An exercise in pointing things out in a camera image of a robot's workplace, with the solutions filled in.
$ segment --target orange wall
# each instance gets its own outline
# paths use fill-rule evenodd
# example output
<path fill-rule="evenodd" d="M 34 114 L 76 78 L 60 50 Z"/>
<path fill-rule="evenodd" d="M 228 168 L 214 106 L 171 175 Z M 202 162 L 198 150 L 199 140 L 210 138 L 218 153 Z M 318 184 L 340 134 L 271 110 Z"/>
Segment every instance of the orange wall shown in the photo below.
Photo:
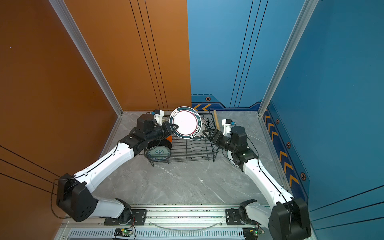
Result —
<path fill-rule="evenodd" d="M 0 35 L 0 145 L 57 175 L 97 160 L 116 114 L 49 1 L 1 1 Z M 2 148 L 0 159 L 57 178 Z M 0 172 L 51 191 L 52 183 L 3 161 Z M 50 193 L 0 181 L 0 238 L 52 239 L 62 220 L 50 212 Z"/>
<path fill-rule="evenodd" d="M 123 110 L 191 105 L 186 0 L 65 3 Z"/>

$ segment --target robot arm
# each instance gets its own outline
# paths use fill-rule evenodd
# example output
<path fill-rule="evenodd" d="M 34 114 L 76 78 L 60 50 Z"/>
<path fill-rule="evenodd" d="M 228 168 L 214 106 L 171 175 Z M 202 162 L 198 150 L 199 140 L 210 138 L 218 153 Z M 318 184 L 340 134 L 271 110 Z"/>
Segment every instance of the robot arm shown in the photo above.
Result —
<path fill-rule="evenodd" d="M 149 142 L 167 138 L 177 129 L 177 125 L 162 122 L 163 116 L 164 112 L 160 110 L 141 115 L 137 126 L 109 153 L 73 176 L 62 176 L 58 183 L 56 204 L 76 222 L 88 217 L 112 217 L 121 224 L 127 223 L 132 212 L 126 202 L 95 198 L 91 193 L 114 170 L 146 148 Z M 311 235 L 305 202 L 293 198 L 268 173 L 257 154 L 248 147 L 243 127 L 231 125 L 226 136 L 217 129 L 205 130 L 204 135 L 218 147 L 231 152 L 234 163 L 255 182 L 271 207 L 266 208 L 253 199 L 245 201 L 239 207 L 242 221 L 261 223 L 269 228 L 276 240 L 301 240 Z"/>
<path fill-rule="evenodd" d="M 63 175 L 58 183 L 57 206 L 76 222 L 88 217 L 112 217 L 125 224 L 131 216 L 131 207 L 126 202 L 94 198 L 91 193 L 114 170 L 146 148 L 149 142 L 167 138 L 178 128 L 168 121 L 161 124 L 163 116 L 164 112 L 160 110 L 141 115 L 137 126 L 109 153 L 73 176 Z"/>
<path fill-rule="evenodd" d="M 245 223 L 253 220 L 267 227 L 273 239 L 301 240 L 311 236 L 308 206 L 303 199 L 294 198 L 270 175 L 247 144 L 247 134 L 231 119 L 222 121 L 220 130 L 205 130 L 204 135 L 231 153 L 233 162 L 248 175 L 266 198 L 270 208 L 251 199 L 242 202 L 239 215 Z"/>

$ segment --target yellow chevron stripe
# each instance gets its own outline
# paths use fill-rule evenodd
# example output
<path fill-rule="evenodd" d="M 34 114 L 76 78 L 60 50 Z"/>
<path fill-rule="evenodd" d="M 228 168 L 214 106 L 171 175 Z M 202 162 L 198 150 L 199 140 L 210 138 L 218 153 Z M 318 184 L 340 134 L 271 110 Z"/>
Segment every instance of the yellow chevron stripe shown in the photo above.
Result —
<path fill-rule="evenodd" d="M 287 154 L 286 154 L 285 152 L 280 151 L 280 162 L 281 162 L 281 156 L 282 156 L 282 155 L 288 157 Z"/>
<path fill-rule="evenodd" d="M 266 119 L 271 118 L 271 116 L 265 116 L 265 125 L 266 125 Z"/>
<path fill-rule="evenodd" d="M 268 132 L 271 132 L 271 126 L 274 127 L 274 125 L 272 123 L 268 123 Z"/>
<path fill-rule="evenodd" d="M 289 167 L 290 169 L 293 170 L 293 167 L 291 165 L 289 165 L 287 162 L 284 163 L 284 172 L 285 174 L 287 174 L 287 167 Z"/>
<path fill-rule="evenodd" d="M 279 136 L 279 135 L 277 134 L 277 132 L 272 131 L 272 142 L 273 142 L 273 136 L 274 136 L 274 135 Z"/>
<path fill-rule="evenodd" d="M 208 104 L 207 106 L 203 107 L 203 110 L 204 110 L 204 111 L 208 111 L 208 110 L 207 110 L 207 107 L 209 107 L 209 106 L 211 106 L 211 105 L 212 105 L 212 104 Z"/>
<path fill-rule="evenodd" d="M 197 108 L 200 107 L 200 106 L 201 106 L 201 104 L 198 104 L 193 109 L 195 109 L 197 111 Z"/>
<path fill-rule="evenodd" d="M 294 180 L 295 182 L 297 182 L 297 184 L 300 184 L 299 181 L 294 177 L 292 176 L 291 174 L 289 175 L 289 186 L 292 187 L 292 180 Z"/>

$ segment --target blue wall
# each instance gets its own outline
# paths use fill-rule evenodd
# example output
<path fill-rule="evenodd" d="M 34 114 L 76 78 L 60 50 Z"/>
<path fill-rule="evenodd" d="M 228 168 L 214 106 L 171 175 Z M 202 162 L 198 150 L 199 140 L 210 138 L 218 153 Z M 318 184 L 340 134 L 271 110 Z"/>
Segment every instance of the blue wall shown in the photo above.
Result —
<path fill-rule="evenodd" d="M 318 5 L 272 98 L 306 167 L 309 210 L 384 184 L 384 1 Z M 310 212 L 384 201 L 384 187 Z M 322 239 L 383 239 L 384 204 L 313 221 Z"/>
<path fill-rule="evenodd" d="M 271 0 L 267 5 L 267 0 L 261 0 L 261 2 L 254 0 L 238 77 L 236 85 L 233 87 L 252 1 L 188 0 L 192 94 L 213 95 L 225 107 L 249 107 L 260 101 L 280 60 L 303 3 L 304 0 Z M 254 23 L 255 29 L 251 40 Z M 250 65 L 254 47 L 255 53 Z M 249 73 L 244 87 L 248 68 Z M 234 96 L 230 106 L 232 92 L 234 92 Z"/>

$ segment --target white corner trim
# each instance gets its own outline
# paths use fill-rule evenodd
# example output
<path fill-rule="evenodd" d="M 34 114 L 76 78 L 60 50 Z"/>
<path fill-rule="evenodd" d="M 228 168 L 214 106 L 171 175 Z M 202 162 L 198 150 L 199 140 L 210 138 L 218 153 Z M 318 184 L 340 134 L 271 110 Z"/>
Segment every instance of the white corner trim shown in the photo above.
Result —
<path fill-rule="evenodd" d="M 283 76 L 284 71 L 288 66 L 288 63 L 291 60 L 293 52 L 295 51 L 296 46 L 299 43 L 305 28 L 307 27 L 307 24 L 312 16 L 314 9 L 316 8 L 318 1 L 319 0 L 305 0 L 303 7 L 301 8 L 299 17 L 296 20 L 291 35 L 289 36 L 288 42 L 285 45 L 280 61 L 277 64 L 275 73 L 273 74 L 271 82 L 269 83 L 268 88 L 265 92 L 263 101 L 259 107 L 258 113 L 260 116 L 264 115 L 264 112 L 269 102 L 271 101 L 277 86 L 279 85 L 281 77 Z"/>
<path fill-rule="evenodd" d="M 118 116 L 117 119 L 116 119 L 116 122 L 115 124 L 113 125 L 113 128 L 112 128 L 112 131 L 111 133 L 109 134 L 108 136 L 108 139 L 104 145 L 104 148 L 103 150 L 101 151 L 101 154 L 100 154 L 100 157 L 101 158 L 102 156 L 104 156 L 105 154 L 107 154 L 107 152 L 110 151 L 110 147 L 111 147 L 111 144 L 113 142 L 113 138 L 115 137 L 116 133 L 117 133 L 117 130 L 119 128 L 119 125 L 121 123 L 121 120 L 122 120 L 122 116 Z"/>
<path fill-rule="evenodd" d="M 91 70 L 93 76 L 95 77 L 97 83 L 99 83 L 101 89 L 103 90 L 105 96 L 107 97 L 109 103 L 113 107 L 114 111 L 118 116 L 121 116 L 123 110 L 116 99 L 111 87 L 109 86 L 107 79 L 103 72 L 101 71 L 96 59 L 94 58 L 91 50 L 89 49 L 83 35 L 81 34 L 79 28 L 77 27 L 71 13 L 69 12 L 67 6 L 64 3 L 64 0 L 49 0 L 56 14 L 59 16 L 61 22 L 63 23 L 68 34 L 72 38 L 72 41 L 75 43 L 77 49 L 82 55 L 84 61 Z"/>

